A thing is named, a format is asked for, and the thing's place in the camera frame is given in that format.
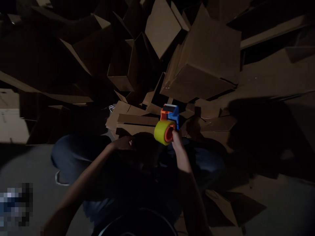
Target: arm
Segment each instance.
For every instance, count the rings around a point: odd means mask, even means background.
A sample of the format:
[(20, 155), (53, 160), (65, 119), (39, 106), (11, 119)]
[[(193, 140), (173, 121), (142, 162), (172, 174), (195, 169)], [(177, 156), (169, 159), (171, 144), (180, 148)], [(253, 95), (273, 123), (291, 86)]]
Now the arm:
[(71, 185), (66, 195), (63, 197), (55, 213), (44, 225), (42, 235), (67, 234), (69, 225), (77, 210), (84, 201), (86, 191), (94, 179), (98, 176), (111, 153), (117, 149), (131, 150), (132, 137), (123, 137), (109, 145), (98, 155), (98, 157), (86, 168), (79, 178)]
[(176, 153), (179, 190), (188, 234), (212, 235), (188, 155), (181, 142), (181, 137), (176, 131), (173, 131), (173, 148)]

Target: forearm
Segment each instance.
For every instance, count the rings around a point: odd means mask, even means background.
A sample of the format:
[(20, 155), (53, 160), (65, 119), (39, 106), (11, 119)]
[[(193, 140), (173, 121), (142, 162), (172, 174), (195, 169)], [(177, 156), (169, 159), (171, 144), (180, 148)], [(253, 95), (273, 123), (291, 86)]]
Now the forearm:
[(71, 185), (59, 203), (56, 212), (45, 224), (44, 236), (66, 235), (74, 215), (84, 201), (85, 194), (88, 192), (86, 190), (100, 173), (113, 151), (114, 146), (109, 144)]
[(179, 171), (178, 184), (187, 231), (189, 235), (212, 235), (202, 198), (185, 149), (180, 148), (176, 150), (176, 157)]

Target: person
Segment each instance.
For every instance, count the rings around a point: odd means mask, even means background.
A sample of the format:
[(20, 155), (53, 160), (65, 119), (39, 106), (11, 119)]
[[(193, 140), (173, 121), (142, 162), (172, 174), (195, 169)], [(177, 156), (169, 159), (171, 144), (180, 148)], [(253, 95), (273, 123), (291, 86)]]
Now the person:
[(117, 155), (134, 152), (135, 142), (128, 136), (113, 142), (106, 136), (61, 138), (52, 161), (71, 186), (41, 235), (66, 235), (81, 204), (94, 222), (92, 236), (177, 235), (182, 211), (189, 235), (212, 235), (200, 193), (224, 169), (222, 158), (174, 130), (157, 170), (144, 175)]

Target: cardboard sheet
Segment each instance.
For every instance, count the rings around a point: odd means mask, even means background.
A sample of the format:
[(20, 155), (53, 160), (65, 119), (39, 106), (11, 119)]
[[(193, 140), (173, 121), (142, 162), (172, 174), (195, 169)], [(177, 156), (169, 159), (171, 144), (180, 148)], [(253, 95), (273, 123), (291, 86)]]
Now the cardboard sheet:
[(173, 2), (171, 2), (171, 7), (166, 0), (154, 2), (151, 15), (147, 20), (145, 34), (159, 59), (163, 57), (181, 31), (187, 32), (189, 30), (184, 19), (178, 13)]

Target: pile of cardboard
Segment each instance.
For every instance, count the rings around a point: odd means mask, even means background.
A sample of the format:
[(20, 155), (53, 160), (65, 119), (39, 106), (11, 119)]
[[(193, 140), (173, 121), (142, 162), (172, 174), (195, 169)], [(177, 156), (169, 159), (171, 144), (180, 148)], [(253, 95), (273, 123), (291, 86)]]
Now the pile of cardboard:
[[(307, 6), (290, 3), (279, 14), (272, 1), (86, 2), (85, 9), (54, 1), (1, 17), (0, 142), (54, 144), (83, 127), (103, 134), (105, 126), (115, 139), (153, 137), (162, 107), (173, 104), (183, 137), (215, 140), (235, 155), (246, 149), (232, 132), (242, 111), (285, 101), (315, 147), (312, 119), (296, 108), (314, 101)], [(263, 209), (245, 193), (207, 196), (234, 227), (248, 220), (235, 213), (243, 202)]]

